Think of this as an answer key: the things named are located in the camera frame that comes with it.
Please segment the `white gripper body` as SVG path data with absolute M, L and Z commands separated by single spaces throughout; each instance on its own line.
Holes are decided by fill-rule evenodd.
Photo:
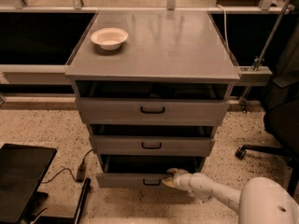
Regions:
M 181 190 L 190 190 L 190 174 L 185 171 L 179 171 L 173 174 L 172 176 L 172 184 L 176 189 Z

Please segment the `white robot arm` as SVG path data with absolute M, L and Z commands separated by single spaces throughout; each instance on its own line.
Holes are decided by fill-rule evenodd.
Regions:
M 177 168 L 167 172 L 166 186 L 188 191 L 202 202 L 217 199 L 238 214 L 238 224 L 299 224 L 299 204 L 272 179 L 254 177 L 239 190 L 202 173 Z

